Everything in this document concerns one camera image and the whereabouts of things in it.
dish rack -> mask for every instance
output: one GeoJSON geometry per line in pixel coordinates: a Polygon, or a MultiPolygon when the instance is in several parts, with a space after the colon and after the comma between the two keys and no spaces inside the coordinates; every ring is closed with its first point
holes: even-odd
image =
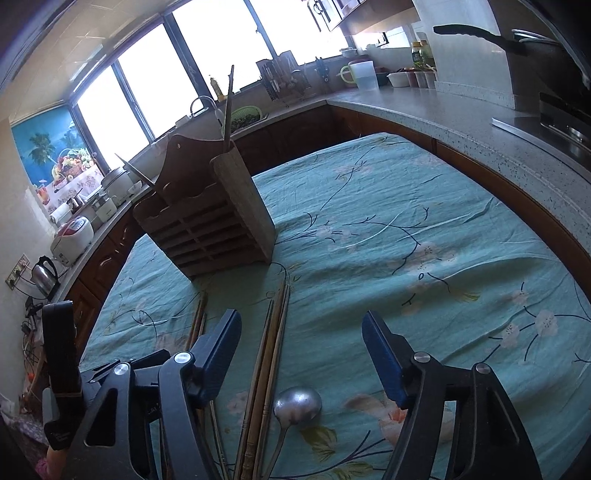
{"type": "Polygon", "coordinates": [[[154,192],[134,217],[191,280],[205,273],[271,262],[275,225],[236,146],[174,135],[154,192]]]}

blue gripper pad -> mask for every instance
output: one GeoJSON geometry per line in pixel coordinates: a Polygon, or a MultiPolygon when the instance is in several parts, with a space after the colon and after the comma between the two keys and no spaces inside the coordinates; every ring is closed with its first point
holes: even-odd
{"type": "Polygon", "coordinates": [[[405,410],[411,405],[403,381],[403,373],[411,367],[413,349],[401,335],[394,335],[377,312],[370,310],[361,321],[363,341],[384,391],[390,400],[405,410]]]}
{"type": "Polygon", "coordinates": [[[236,310],[228,309],[212,332],[201,335],[191,348],[191,353],[195,356],[195,367],[201,373],[201,405],[206,405],[219,394],[241,333],[240,314],[236,310]]]}

pot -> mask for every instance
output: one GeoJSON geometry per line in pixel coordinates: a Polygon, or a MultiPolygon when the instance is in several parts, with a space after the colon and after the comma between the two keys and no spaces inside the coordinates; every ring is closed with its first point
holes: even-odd
{"type": "Polygon", "coordinates": [[[123,167],[111,170],[100,184],[117,207],[130,197],[128,190],[134,186],[123,167]]]}

pan handle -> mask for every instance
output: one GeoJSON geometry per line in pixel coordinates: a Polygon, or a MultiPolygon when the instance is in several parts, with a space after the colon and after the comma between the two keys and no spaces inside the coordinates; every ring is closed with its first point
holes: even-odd
{"type": "Polygon", "coordinates": [[[433,31],[439,35],[471,35],[472,37],[484,38],[491,43],[510,53],[517,55],[526,55],[525,47],[514,40],[507,40],[500,35],[495,35],[483,28],[473,27],[472,25],[436,25],[433,31]]]}

paper towel roll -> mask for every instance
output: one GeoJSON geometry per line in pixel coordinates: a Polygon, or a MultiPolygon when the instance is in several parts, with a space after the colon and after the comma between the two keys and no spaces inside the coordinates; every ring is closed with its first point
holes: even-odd
{"type": "Polygon", "coordinates": [[[56,225],[59,225],[60,221],[70,213],[70,206],[67,203],[62,203],[58,208],[56,208],[53,213],[49,216],[51,221],[56,225]]]}

